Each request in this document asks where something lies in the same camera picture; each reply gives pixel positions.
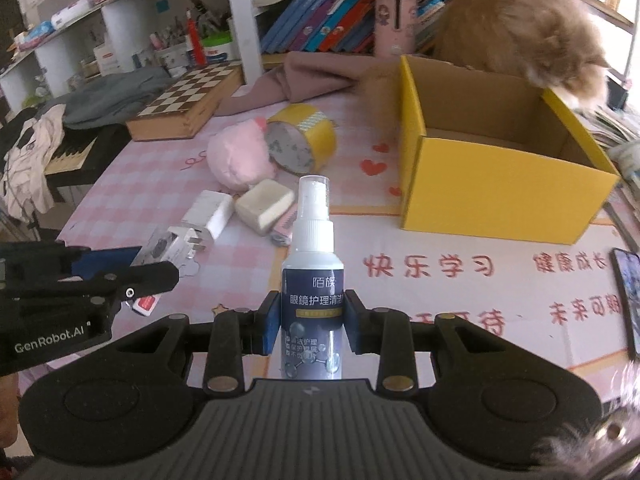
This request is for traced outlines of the staple box with cat picture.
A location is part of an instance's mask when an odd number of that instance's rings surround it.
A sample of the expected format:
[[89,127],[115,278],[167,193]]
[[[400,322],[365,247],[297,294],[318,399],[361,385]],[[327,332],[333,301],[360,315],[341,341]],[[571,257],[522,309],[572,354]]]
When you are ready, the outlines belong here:
[[[174,262],[180,248],[178,247],[178,235],[171,230],[162,231],[156,229],[148,242],[139,250],[132,260],[132,266],[144,266],[145,264],[162,261]],[[158,303],[162,293],[152,296],[145,296],[131,300],[129,305],[131,310],[137,314],[150,316]]]

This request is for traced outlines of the white blue spray bottle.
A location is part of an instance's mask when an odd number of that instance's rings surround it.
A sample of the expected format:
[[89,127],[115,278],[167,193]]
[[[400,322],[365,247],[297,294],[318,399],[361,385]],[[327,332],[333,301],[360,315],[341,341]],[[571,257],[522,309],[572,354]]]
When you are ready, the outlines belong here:
[[284,379],[342,377],[344,263],[335,253],[330,181],[298,182],[292,242],[282,264],[281,373]]

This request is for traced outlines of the large white charger block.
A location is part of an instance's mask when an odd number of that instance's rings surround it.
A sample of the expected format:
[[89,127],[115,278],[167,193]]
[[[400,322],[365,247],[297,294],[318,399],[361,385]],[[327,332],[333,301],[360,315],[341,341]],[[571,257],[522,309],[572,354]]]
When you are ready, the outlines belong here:
[[230,194],[204,190],[184,214],[181,224],[216,242],[233,214],[234,200]]

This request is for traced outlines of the small white plug adapter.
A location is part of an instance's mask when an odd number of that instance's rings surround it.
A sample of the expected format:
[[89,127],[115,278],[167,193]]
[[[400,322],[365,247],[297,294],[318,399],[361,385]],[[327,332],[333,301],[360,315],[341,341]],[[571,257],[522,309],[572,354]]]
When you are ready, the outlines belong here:
[[199,226],[170,226],[168,233],[172,235],[172,241],[167,260],[175,266],[182,266],[214,242],[209,230]]

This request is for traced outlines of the pink small eraser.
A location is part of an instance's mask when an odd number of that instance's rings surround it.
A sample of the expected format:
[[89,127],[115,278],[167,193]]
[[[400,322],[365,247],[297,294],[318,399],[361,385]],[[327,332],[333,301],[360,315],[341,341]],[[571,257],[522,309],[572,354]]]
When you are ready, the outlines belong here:
[[288,247],[292,242],[293,224],[297,218],[297,206],[293,205],[273,226],[270,240],[278,247]]

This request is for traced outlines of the white garment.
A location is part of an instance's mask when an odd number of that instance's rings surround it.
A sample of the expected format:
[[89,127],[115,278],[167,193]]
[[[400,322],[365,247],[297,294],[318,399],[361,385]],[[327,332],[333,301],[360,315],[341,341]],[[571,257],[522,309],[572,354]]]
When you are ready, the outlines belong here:
[[45,214],[54,200],[46,169],[64,140],[65,104],[50,107],[24,123],[21,135],[4,156],[1,198],[9,216],[27,222],[35,212]]

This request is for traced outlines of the black keyboard piano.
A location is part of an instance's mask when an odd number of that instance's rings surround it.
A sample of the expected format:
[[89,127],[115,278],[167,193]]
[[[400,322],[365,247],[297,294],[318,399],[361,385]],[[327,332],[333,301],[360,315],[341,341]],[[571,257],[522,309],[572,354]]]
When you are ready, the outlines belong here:
[[95,184],[130,140],[124,125],[66,129],[61,145],[44,170],[49,188]]

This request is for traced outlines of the grey cloth pile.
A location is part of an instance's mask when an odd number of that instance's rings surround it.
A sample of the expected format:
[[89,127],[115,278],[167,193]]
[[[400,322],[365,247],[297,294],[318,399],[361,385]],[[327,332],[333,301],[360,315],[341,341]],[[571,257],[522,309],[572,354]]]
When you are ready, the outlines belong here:
[[130,73],[99,77],[78,90],[45,102],[36,115],[64,105],[63,125],[88,130],[126,124],[174,83],[163,67],[148,66]]

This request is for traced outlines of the pink plush toy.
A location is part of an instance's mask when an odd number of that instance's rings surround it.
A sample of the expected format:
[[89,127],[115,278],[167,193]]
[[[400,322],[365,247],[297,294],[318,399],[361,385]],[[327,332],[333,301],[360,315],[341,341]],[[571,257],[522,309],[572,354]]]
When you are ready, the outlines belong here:
[[207,165],[222,186],[245,192],[276,177],[277,167],[270,158],[266,129],[267,119],[257,117],[224,128],[209,139]]

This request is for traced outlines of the wooden chess board box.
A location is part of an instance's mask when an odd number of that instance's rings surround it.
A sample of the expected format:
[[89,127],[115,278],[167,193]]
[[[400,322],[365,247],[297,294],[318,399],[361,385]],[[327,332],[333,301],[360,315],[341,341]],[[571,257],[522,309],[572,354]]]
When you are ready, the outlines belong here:
[[191,70],[127,122],[136,142],[193,138],[244,82],[240,62]]

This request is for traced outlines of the yellow tape roll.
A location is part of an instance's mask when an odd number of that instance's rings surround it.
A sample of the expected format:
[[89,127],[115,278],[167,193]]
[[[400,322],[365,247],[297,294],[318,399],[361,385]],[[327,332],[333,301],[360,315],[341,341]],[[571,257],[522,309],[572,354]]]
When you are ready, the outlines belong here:
[[270,157],[296,176],[318,174],[334,156],[337,138],[332,120],[310,104],[290,104],[267,119]]

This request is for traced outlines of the yellow cardboard box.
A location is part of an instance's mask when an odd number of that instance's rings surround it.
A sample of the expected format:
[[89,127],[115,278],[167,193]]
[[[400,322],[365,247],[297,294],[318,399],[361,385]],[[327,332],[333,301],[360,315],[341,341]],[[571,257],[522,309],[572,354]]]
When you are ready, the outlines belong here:
[[400,61],[403,229],[571,245],[620,176],[576,115],[526,80]]

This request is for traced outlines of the red bottle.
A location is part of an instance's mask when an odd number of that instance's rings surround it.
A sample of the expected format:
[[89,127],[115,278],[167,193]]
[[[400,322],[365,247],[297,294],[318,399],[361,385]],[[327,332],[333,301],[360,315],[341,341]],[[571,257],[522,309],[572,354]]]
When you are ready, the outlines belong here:
[[186,11],[186,26],[188,26],[188,33],[192,44],[195,65],[200,67],[205,66],[206,55],[201,45],[200,35],[198,34],[198,26],[196,26],[190,11]]

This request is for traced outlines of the mauve cloth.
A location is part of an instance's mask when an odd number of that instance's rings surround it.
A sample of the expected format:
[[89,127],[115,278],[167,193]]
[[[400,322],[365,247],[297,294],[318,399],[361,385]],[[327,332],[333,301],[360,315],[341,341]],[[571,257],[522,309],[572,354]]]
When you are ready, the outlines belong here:
[[400,111],[399,62],[374,56],[290,52],[260,76],[242,96],[218,105],[217,116],[232,116],[280,102],[301,103],[352,89],[376,116],[394,120]]

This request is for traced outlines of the white green pen cup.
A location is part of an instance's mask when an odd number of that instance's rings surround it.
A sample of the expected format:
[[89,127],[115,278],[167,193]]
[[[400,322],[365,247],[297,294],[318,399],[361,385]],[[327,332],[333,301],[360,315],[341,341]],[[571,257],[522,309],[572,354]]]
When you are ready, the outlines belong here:
[[208,64],[234,61],[236,54],[231,32],[215,32],[202,39],[202,46]]

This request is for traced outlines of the black smartphone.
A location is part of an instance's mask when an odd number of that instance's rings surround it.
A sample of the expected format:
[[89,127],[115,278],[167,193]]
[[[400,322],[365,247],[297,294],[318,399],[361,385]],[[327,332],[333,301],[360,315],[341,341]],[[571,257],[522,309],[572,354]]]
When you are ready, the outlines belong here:
[[625,323],[629,359],[639,361],[640,352],[640,268],[639,255],[620,248],[611,252],[615,281]]

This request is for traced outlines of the row of colourful books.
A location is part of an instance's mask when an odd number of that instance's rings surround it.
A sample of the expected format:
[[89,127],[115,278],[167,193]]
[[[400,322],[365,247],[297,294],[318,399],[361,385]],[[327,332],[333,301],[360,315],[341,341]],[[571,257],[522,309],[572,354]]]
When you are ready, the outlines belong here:
[[[418,0],[414,52],[428,47],[448,2]],[[375,0],[286,0],[284,10],[262,35],[260,50],[374,54],[374,24]]]

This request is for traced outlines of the stack of papers magazines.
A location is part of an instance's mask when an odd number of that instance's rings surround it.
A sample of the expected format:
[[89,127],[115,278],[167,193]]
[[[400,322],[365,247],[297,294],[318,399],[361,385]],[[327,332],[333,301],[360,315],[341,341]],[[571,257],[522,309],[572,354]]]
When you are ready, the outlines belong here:
[[577,116],[622,175],[623,187],[639,203],[639,123],[608,107],[578,110]]

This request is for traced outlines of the pink cylindrical holder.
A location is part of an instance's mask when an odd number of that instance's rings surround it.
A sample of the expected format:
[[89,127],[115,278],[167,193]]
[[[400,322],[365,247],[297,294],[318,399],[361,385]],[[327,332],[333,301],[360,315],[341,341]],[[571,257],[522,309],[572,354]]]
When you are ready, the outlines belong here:
[[418,0],[375,0],[374,55],[398,58],[416,50]]

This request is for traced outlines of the orange fluffy cat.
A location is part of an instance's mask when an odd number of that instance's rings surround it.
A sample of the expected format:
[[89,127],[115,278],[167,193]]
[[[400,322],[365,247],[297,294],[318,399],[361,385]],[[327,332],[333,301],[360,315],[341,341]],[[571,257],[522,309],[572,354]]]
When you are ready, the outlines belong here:
[[581,106],[608,98],[608,62],[582,0],[451,0],[438,18],[434,57],[521,77]]

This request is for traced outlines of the white shelf post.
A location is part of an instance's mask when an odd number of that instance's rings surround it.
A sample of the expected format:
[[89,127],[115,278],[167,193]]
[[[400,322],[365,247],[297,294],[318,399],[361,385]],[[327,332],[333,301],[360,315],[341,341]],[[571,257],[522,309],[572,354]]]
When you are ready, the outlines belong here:
[[244,79],[251,86],[264,73],[253,0],[229,0],[229,4],[233,37],[239,50]]

